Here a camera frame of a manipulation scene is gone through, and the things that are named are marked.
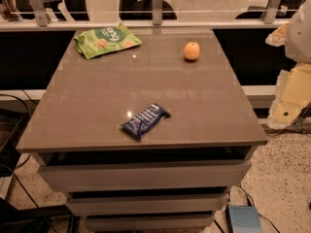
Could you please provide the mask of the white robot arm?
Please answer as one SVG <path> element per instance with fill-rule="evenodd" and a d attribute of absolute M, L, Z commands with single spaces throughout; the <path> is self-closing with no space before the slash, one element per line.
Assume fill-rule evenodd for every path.
<path fill-rule="evenodd" d="M 311 63 L 311 0 L 304 1 L 288 24 L 285 53 L 295 62 Z"/>

